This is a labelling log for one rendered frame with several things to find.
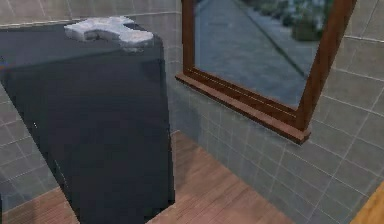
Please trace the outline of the brown framed window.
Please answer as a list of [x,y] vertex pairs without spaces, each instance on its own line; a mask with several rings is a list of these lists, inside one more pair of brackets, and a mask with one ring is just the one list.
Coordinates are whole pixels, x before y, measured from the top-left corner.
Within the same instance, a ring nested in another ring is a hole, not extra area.
[[304,0],[291,27],[242,0],[181,0],[177,80],[303,144],[356,0]]

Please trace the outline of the light wooden furniture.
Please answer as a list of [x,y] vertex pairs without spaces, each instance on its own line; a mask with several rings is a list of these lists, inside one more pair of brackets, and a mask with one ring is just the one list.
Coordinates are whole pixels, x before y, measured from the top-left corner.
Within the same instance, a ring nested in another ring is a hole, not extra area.
[[384,181],[349,224],[384,224]]

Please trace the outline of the black cabinet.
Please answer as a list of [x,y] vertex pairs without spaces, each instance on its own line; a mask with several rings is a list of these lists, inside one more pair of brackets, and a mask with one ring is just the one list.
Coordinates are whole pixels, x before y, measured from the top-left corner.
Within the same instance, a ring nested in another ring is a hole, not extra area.
[[61,24],[0,30],[0,83],[80,224],[146,224],[174,202],[163,41],[139,52]]

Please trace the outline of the white crumpled cloth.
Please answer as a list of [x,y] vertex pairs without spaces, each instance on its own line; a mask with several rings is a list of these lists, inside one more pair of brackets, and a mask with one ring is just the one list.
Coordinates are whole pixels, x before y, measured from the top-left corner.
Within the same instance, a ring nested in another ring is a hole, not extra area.
[[117,42],[122,48],[141,48],[154,38],[152,32],[136,29],[135,21],[125,16],[88,18],[66,25],[64,31],[77,41],[103,39]]

